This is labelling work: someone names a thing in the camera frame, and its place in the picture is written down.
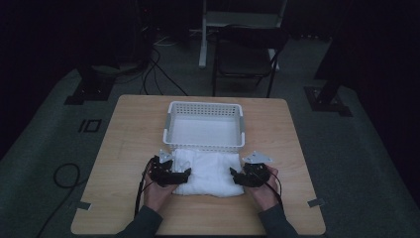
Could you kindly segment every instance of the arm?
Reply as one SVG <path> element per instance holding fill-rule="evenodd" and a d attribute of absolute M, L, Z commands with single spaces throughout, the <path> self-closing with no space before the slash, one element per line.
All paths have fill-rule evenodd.
<path fill-rule="evenodd" d="M 277 176 L 278 170 L 271 167 L 267 168 L 271 172 L 271 176 L 267 183 L 277 191 L 278 188 L 277 183 L 275 182 L 275 176 Z M 262 226 L 268 238 L 298 237 L 296 230 L 286 220 L 284 211 L 281 209 L 278 200 L 268 186 L 264 184 L 261 187 L 246 187 L 246 190 L 252 196 L 261 211 L 259 213 L 260 221 L 262 222 Z"/>
<path fill-rule="evenodd" d="M 163 221 L 158 214 L 165 202 L 169 199 L 177 185 L 160 186 L 153 182 L 149 175 L 145 177 L 145 202 L 134 220 L 120 233 L 117 238 L 155 237 Z"/>

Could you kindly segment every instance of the basket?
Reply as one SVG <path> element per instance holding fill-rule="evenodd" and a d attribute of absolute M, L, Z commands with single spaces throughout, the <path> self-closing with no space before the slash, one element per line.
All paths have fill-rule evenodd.
<path fill-rule="evenodd" d="M 163 142 L 172 150 L 238 153 L 245 145 L 242 107 L 173 101 L 167 111 Z"/>

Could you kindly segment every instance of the table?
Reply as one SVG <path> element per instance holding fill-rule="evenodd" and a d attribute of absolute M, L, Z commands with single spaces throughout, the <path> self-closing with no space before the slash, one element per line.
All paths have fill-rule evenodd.
<path fill-rule="evenodd" d="M 167 149 L 162 142 L 171 101 L 237 103 L 245 119 L 246 145 L 274 159 L 283 187 L 288 221 L 302 235 L 320 235 L 325 224 L 286 101 L 270 98 L 123 95 L 120 97 L 99 150 L 82 202 L 71 225 L 74 234 L 115 234 L 133 219 L 135 199 L 146 162 Z M 161 211 L 160 235 L 262 235 L 264 230 L 250 196 L 217 198 L 172 195 Z"/>
<path fill-rule="evenodd" d="M 278 14 L 237 13 L 207 11 L 207 0 L 203 0 L 202 36 L 198 66 L 204 68 L 207 64 L 207 27 L 224 27 L 228 24 L 253 27 L 280 27 L 286 4 L 287 0 L 282 0 Z M 269 53 L 272 58 L 274 51 L 270 50 Z"/>

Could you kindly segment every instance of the towel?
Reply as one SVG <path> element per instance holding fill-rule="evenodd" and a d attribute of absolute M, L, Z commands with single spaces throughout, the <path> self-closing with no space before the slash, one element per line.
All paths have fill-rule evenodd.
<path fill-rule="evenodd" d="M 181 184 L 173 193 L 180 195 L 213 195 L 229 197 L 244 193 L 244 189 L 234 183 L 230 168 L 238 173 L 242 170 L 239 154 L 202 152 L 176 149 L 172 171 L 182 173 L 191 168 L 188 182 Z"/>

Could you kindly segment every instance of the hand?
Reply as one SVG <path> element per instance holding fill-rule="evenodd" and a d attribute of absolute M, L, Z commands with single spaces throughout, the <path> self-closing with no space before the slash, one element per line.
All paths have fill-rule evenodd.
<path fill-rule="evenodd" d="M 266 166 L 271 173 L 269 180 L 267 183 L 274 188 L 275 191 L 278 190 L 277 183 L 275 182 L 275 176 L 278 174 L 278 170 L 275 168 Z M 260 187 L 246 187 L 248 193 L 253 197 L 254 201 L 259 206 L 259 209 L 262 211 L 268 210 L 269 208 L 274 207 L 278 204 L 278 200 L 276 199 L 272 190 L 265 184 Z"/>
<path fill-rule="evenodd" d="M 145 189 L 145 206 L 158 213 L 178 185 L 160 186 L 152 181 L 149 173 L 145 177 L 145 185 L 148 184 Z"/>

